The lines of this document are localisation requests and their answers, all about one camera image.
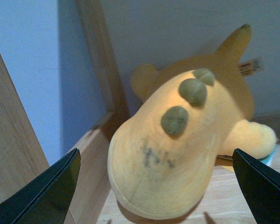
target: tag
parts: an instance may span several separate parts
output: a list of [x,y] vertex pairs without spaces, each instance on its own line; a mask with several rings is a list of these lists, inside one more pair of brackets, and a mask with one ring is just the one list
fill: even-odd
[[252,76],[255,72],[264,70],[262,57],[238,64],[239,71],[243,77]]

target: plush tail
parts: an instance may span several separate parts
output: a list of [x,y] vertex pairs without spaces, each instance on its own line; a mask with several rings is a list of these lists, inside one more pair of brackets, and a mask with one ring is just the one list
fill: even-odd
[[131,74],[131,87],[142,102],[147,100],[147,91],[158,77],[157,69],[148,63],[138,65]]
[[230,59],[230,61],[237,63],[246,50],[251,35],[251,26],[249,24],[244,24],[229,35],[229,37],[216,50],[215,54],[221,55],[225,59]]

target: green bump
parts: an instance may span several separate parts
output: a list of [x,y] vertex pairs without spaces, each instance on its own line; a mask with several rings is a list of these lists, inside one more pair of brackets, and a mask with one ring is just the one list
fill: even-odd
[[203,106],[206,101],[206,86],[199,79],[188,78],[183,80],[178,88],[178,92],[192,106]]
[[215,78],[214,74],[211,72],[211,70],[206,69],[206,68],[197,69],[197,70],[193,71],[193,75],[195,76],[195,78],[200,79],[206,85],[213,86],[215,83],[215,80],[216,80],[216,78]]
[[189,114],[181,106],[173,106],[161,118],[161,126],[165,133],[173,136],[180,135],[186,128]]

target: yellow plush toy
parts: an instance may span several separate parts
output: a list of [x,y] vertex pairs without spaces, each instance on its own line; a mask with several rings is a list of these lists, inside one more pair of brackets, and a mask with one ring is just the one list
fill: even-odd
[[274,131],[249,122],[254,103],[238,70],[251,38],[245,24],[212,54],[161,71],[139,65],[131,85],[144,102],[110,143],[108,174],[123,207],[142,217],[187,213],[209,184],[218,154],[241,148],[255,158],[271,153]]

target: ink stain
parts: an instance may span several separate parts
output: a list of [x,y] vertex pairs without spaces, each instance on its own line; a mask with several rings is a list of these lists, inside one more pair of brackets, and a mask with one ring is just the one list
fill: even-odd
[[161,162],[160,157],[153,152],[152,148],[148,148],[147,146],[142,147],[144,152],[144,167],[150,168],[151,164],[159,164]]
[[155,163],[155,164],[160,163],[160,158],[159,158],[158,156],[155,156],[155,158],[154,158],[154,163]]
[[147,147],[144,147],[144,150],[145,150],[144,166],[145,166],[145,168],[150,168],[149,159],[152,156],[153,152],[152,152],[151,148],[147,148]]
[[175,164],[171,160],[167,160],[167,163],[168,163],[170,168],[174,168],[175,167]]

